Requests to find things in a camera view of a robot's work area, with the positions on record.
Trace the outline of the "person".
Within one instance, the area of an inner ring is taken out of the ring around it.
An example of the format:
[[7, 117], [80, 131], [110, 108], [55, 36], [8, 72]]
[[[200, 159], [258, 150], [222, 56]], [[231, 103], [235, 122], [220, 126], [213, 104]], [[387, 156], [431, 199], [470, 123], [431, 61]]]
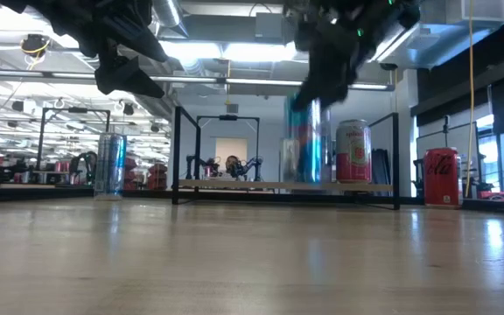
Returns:
[[242, 167], [242, 163], [237, 156], [228, 156], [225, 162], [226, 173], [228, 173], [232, 178], [239, 177], [239, 170]]

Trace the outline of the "silver ventilation duct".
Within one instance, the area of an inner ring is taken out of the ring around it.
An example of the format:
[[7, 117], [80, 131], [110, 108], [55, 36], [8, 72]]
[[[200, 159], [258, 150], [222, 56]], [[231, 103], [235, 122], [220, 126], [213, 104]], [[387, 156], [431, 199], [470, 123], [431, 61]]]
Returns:
[[171, 30], [182, 36], [188, 37], [188, 32], [183, 22], [183, 11], [178, 0], [152, 0], [152, 7], [157, 16], [159, 29]]

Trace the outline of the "wooden shelf with black frame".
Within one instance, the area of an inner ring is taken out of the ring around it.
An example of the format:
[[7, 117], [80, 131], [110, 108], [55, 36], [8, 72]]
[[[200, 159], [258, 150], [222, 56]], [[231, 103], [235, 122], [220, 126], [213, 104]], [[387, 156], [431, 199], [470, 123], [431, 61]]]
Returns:
[[399, 184], [399, 115], [392, 113], [385, 119], [393, 123], [392, 183], [390, 185], [355, 183], [302, 183], [302, 182], [246, 182], [201, 180], [179, 177], [181, 119], [185, 118], [195, 128], [195, 156], [200, 156], [201, 127], [182, 107], [174, 109], [171, 161], [171, 203], [182, 205], [196, 200], [236, 202], [283, 202], [320, 204], [360, 204], [398, 211], [402, 205]]

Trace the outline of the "red cola can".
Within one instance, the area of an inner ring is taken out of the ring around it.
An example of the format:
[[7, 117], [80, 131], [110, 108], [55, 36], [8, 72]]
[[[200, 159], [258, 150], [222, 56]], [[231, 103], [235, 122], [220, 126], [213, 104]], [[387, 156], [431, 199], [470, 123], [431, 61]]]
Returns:
[[423, 157], [423, 198], [426, 206], [460, 208], [462, 183], [455, 148], [427, 150]]

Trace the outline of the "black robot station frame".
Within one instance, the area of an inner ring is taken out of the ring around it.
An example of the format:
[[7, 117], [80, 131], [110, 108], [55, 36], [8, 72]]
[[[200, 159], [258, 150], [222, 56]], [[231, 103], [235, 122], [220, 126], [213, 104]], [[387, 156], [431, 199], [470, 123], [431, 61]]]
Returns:
[[[230, 115], [230, 114], [217, 115], [217, 116], [214, 116], [214, 115], [198, 115], [197, 116], [197, 122], [199, 122], [202, 119], [217, 119], [219, 121], [227, 121], [227, 122], [244, 121], [255, 132], [255, 155], [253, 157], [260, 156], [260, 154], [259, 154], [260, 118], [259, 117], [238, 116], [238, 115]], [[243, 164], [245, 164], [249, 160], [241, 160], [240, 159], [240, 161]], [[233, 179], [240, 180], [240, 179], [247, 179], [247, 178], [248, 178], [248, 174], [246, 177], [238, 177], [238, 178], [233, 178]]]
[[111, 112], [108, 109], [91, 109], [91, 108], [81, 108], [81, 107], [71, 107], [71, 108], [42, 108], [42, 116], [40, 121], [39, 133], [38, 133], [38, 153], [37, 153], [37, 162], [35, 166], [36, 171], [41, 171], [41, 162], [42, 162], [42, 153], [43, 153], [43, 142], [44, 142], [44, 134], [46, 124], [49, 123], [52, 118], [46, 118], [46, 114], [52, 111], [54, 114], [60, 114], [62, 111], [66, 111], [70, 114], [87, 114], [89, 112], [92, 113], [103, 113], [106, 115], [105, 122], [105, 132], [109, 132], [110, 130], [110, 117]]

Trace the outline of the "red storage bins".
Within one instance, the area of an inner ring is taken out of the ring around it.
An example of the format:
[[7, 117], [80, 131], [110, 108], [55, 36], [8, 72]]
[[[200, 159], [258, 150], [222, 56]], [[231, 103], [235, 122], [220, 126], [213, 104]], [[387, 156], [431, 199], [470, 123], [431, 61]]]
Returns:
[[147, 188], [150, 190], [163, 191], [167, 188], [167, 171], [165, 164], [154, 164], [148, 169]]

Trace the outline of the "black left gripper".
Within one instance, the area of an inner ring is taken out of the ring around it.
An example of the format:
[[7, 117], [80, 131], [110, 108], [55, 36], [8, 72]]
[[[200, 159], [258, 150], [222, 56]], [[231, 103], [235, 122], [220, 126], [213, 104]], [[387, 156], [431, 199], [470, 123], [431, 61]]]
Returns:
[[[169, 59], [151, 23], [151, 0], [37, 0], [37, 11], [47, 18], [58, 35], [74, 38], [82, 53], [105, 59], [126, 46], [150, 59]], [[94, 71], [98, 89], [105, 95], [120, 90], [162, 98], [165, 91], [139, 66], [139, 59], [117, 56]]]

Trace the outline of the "black panel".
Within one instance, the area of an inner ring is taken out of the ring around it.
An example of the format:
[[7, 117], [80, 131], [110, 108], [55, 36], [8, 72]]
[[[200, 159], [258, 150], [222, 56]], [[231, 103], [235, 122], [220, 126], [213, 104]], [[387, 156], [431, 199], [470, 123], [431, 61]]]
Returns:
[[384, 149], [373, 149], [371, 152], [372, 183], [376, 185], [390, 185], [389, 153]]

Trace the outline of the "pink and white soda can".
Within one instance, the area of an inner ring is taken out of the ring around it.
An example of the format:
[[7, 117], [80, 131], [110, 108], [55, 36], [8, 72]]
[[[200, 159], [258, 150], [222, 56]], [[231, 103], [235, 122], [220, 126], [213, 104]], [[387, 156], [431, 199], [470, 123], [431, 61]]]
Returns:
[[336, 130], [336, 179], [368, 184], [372, 180], [371, 130], [365, 120], [345, 120]]

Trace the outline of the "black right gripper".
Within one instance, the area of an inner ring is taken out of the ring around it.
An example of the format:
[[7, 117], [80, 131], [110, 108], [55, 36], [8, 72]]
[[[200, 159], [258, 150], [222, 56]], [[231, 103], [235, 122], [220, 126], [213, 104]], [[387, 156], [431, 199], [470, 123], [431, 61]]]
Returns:
[[291, 109], [306, 110], [312, 101], [326, 109], [347, 98], [359, 68], [382, 39], [385, 0], [284, 0], [283, 16], [295, 27], [294, 43], [308, 54], [308, 74]]

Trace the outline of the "black aluminium table frame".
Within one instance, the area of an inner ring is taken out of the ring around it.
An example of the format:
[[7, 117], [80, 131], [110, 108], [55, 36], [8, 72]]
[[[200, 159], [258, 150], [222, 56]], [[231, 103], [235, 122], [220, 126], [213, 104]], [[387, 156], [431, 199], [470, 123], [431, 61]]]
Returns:
[[[90, 188], [0, 188], [0, 201], [22, 200], [54, 200], [67, 198], [91, 197], [94, 191]], [[214, 200], [258, 203], [285, 204], [363, 204], [363, 205], [391, 205], [395, 210], [400, 206], [421, 206], [424, 201], [411, 197], [382, 197], [372, 195], [342, 196], [342, 195], [313, 195], [313, 194], [274, 194], [274, 193], [240, 193], [240, 192], [170, 192], [134, 190], [126, 191], [127, 198], [143, 198], [154, 200], [170, 200], [174, 203], [181, 201]], [[463, 210], [504, 214], [504, 201], [466, 199]]]

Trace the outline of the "blue and silver energy can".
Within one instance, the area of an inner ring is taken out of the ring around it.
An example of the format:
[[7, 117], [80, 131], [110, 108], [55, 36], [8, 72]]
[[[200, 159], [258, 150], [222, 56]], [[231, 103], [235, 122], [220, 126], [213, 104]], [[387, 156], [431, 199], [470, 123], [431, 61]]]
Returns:
[[123, 197], [126, 148], [125, 135], [100, 135], [94, 178], [96, 200], [120, 200]]
[[312, 101], [295, 111], [295, 95], [284, 104], [284, 132], [281, 147], [283, 181], [327, 183], [332, 181], [331, 111]]

